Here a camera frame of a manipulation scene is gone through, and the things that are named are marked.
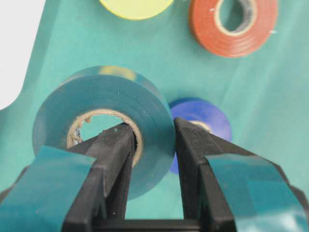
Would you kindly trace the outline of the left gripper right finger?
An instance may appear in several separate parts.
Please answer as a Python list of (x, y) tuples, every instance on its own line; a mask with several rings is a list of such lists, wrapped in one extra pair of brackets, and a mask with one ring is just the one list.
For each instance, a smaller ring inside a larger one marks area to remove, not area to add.
[(183, 118), (174, 120), (186, 219), (207, 232), (306, 232), (309, 202), (283, 169)]

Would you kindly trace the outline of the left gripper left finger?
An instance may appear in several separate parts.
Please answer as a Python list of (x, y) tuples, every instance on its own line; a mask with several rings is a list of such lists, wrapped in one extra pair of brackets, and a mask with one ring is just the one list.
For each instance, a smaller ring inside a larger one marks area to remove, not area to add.
[(0, 195), (3, 232), (90, 232), (93, 222), (123, 218), (135, 152), (121, 123), (67, 150), (44, 146)]

